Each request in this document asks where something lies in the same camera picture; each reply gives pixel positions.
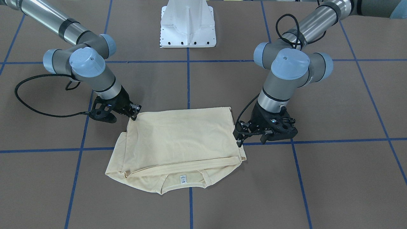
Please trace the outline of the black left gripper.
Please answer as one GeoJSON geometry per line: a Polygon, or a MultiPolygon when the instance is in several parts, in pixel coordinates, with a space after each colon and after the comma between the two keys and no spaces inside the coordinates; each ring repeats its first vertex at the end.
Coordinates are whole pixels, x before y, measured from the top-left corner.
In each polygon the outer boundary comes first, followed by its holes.
{"type": "Polygon", "coordinates": [[[239,148],[242,147],[243,142],[253,136],[253,132],[256,130],[262,132],[262,136],[260,137],[262,144],[275,141],[275,137],[282,137],[286,134],[286,130],[283,128],[284,117],[286,117],[285,106],[282,106],[280,112],[270,113],[263,109],[259,103],[256,103],[249,122],[238,121],[235,124],[233,136],[236,140],[236,144],[239,148]]]}

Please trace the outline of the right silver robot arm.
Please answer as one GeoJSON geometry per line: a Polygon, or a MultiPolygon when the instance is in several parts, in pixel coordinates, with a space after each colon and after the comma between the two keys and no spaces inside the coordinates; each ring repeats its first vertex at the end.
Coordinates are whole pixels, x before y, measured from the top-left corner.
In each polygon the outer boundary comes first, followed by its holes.
{"type": "Polygon", "coordinates": [[[29,77],[16,85],[16,98],[35,113],[18,95],[19,87],[40,77],[68,77],[70,82],[88,84],[97,94],[90,111],[76,113],[96,121],[116,123],[114,113],[136,120],[141,105],[133,103],[122,84],[106,64],[116,52],[116,42],[107,34],[97,35],[80,22],[63,13],[45,0],[2,0],[1,5],[17,10],[44,25],[62,40],[72,45],[67,49],[50,49],[43,56],[48,74],[29,77]]]}

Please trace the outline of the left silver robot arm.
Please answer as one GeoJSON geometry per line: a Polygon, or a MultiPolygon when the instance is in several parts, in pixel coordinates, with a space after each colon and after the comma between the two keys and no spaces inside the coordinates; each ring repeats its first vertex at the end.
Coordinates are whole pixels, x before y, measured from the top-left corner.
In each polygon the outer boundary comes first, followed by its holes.
{"type": "Polygon", "coordinates": [[[274,43],[260,43],[254,62],[269,70],[255,103],[250,120],[237,118],[233,135],[238,147],[251,136],[260,135],[262,144],[292,139],[297,133],[295,119],[287,112],[287,104],[295,90],[326,79],[333,71],[332,58],[321,52],[306,54],[304,47],[323,37],[330,27],[349,16],[406,18],[405,0],[324,0],[314,12],[298,22],[291,14],[280,17],[294,19],[295,27],[280,33],[274,43]]]}

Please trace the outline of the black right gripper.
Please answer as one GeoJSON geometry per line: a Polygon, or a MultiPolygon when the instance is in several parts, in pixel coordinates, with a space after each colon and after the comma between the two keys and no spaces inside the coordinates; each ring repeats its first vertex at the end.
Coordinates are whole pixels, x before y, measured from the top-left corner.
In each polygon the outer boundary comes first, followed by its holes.
{"type": "Polygon", "coordinates": [[[141,105],[133,104],[131,102],[129,95],[123,86],[121,86],[118,95],[110,99],[110,105],[113,106],[113,111],[121,115],[129,116],[133,121],[136,120],[141,111],[141,105]]]}

